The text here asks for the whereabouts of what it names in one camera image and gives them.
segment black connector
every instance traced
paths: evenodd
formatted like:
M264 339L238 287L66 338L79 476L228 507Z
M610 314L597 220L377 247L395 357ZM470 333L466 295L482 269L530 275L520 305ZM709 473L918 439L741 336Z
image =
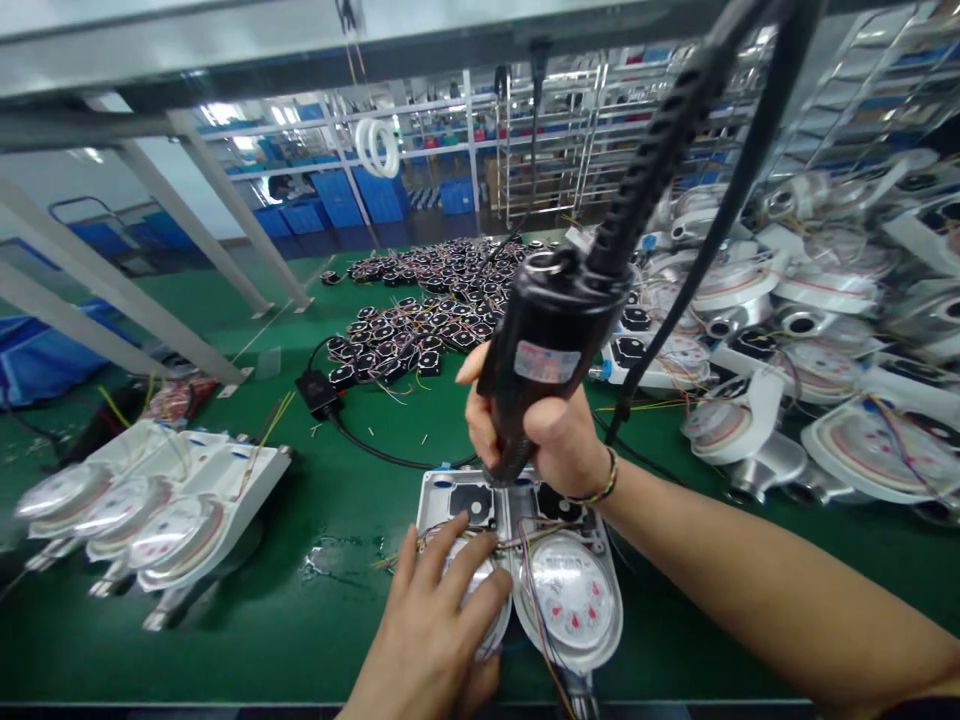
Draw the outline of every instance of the black connector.
M343 408L340 393L320 370L307 370L294 384L315 420L329 420Z

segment shelf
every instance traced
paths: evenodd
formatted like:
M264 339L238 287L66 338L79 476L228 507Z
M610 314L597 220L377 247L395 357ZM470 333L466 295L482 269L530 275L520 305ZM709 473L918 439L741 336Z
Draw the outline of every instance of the shelf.
M484 148L492 148L497 144L496 140L483 140L481 142L474 143L474 147L477 150ZM430 148L428 150L411 150L409 152L400 153L400 160L411 160L418 157L431 157L433 155L446 155L447 153L452 152L469 152L470 146L467 143L460 143L459 145L446 145L438 148ZM339 170L343 167L359 167L360 160L352 159L347 160L346 163L342 163L339 160L336 162L330 163L318 163L316 165L297 165L295 167L285 167L277 168L275 170L261 170L259 172L253 173L243 173L240 175L227 175L233 182L239 182L241 180L256 180L257 178L262 177L272 177L274 175L299 175L301 173L310 173L310 172L323 172L324 170Z
M484 93L474 95L472 102L483 103L496 100L493 93ZM320 128L330 123L343 125L348 122L357 122L363 118L390 117L392 115L405 115L412 112L426 112L427 110L447 110L453 107L463 105L466 111L466 100L436 100L434 102L420 103L418 105L403 105L398 108L383 108L380 110L370 110L368 112L351 113L349 115L335 115L332 118L319 118L316 120L301 120L300 122L288 123L287 125L257 125L249 128L236 128L234 130L223 130L215 133L200 133L204 140L228 140L234 137L250 137L252 135L273 135L276 133L287 132L291 130L310 130Z

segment blue box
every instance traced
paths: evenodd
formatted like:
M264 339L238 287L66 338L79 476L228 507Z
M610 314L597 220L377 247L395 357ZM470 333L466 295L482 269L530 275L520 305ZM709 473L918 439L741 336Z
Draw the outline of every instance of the blue box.
M327 229L326 212L319 200L300 200L280 206L280 212L294 235L323 232Z
M364 224L347 174L342 169L310 173L310 180L317 189L317 195L320 196L333 227L356 227Z
M364 168L354 168L353 177L357 181L363 204L371 222L402 222L410 214L410 197L403 187L400 176L395 178L374 177Z
M440 183L440 201L443 203L444 215L460 215L474 212L473 184L470 178L446 180Z
M257 220L268 236L278 238L293 234L290 226L287 225L287 221L283 219L280 208L260 208L259 210L254 210L253 214L257 216Z
M133 248L105 222L78 222L68 226L87 245L103 257L116 257Z
M144 215L143 221L153 233L153 238L170 248L192 249L196 245L186 231L177 224L170 213L161 210L157 213Z
M309 103L301 105L297 103L297 114L301 120L320 120L323 118L323 109L320 103Z

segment fingers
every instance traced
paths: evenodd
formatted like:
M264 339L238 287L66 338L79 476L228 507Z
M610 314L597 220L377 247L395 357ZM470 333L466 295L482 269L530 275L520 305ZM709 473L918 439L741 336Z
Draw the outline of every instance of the fingers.
M463 361L460 372L457 373L457 379L455 381L457 385L472 383L480 377L480 370L483 369L483 361L487 359L487 350L489 349L490 342L487 341L483 343L483 345L474 348L473 352L467 355L467 359Z
M467 543L467 546L457 553L443 580L440 581L439 593L449 607L458 607L467 587L473 579L474 573L490 557L490 553L497 546L495 533L481 533Z
M488 467L495 465L500 459L500 451L497 450L497 431L494 430L493 419L490 417L490 401L477 394L476 383L470 389L470 395L467 396L464 417L467 419L470 442L476 448L477 455Z
M397 566L393 571L393 582L390 584L390 595L387 597L387 607L397 602L410 587L410 581L413 579L413 571L417 567L417 528L411 525L407 528L407 534L403 538L403 545L400 547L400 556L397 558Z
M465 646L471 648L471 653L475 653L480 647L484 635L487 634L487 630L493 625L503 604L510 597L511 588L513 588L513 579L510 573L503 568L497 568L480 583L480 587L463 608L458 623Z
M484 705L493 700L500 686L500 656L494 655L483 663L470 668L467 681L460 691L454 717L469 720L476 716Z
M414 573L412 584L426 591L432 591L437 587L440 582L440 575L443 573L443 564L447 555L450 554L450 548L453 547L453 541L460 537L466 529L467 513L464 511L444 525L440 532L433 536L417 564L417 571Z

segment pile of modules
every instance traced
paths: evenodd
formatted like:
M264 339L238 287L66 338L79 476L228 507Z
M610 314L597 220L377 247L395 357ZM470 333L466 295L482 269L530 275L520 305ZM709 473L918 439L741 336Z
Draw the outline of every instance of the pile of modules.
M682 430L728 494L884 500L960 524L960 164L895 155L850 178L796 176L735 225L644 376L704 393ZM723 186L665 199L594 378L622 383L659 329ZM784 418L805 425L799 442Z
M419 286L420 297L361 308L345 337L327 343L330 357L341 363L330 382L342 391L364 383L389 386L409 372L439 375L443 353L468 353L490 338L517 265L539 249L539 243L500 247L459 239L358 260L348 271L353 282ZM324 282L339 279L328 273Z

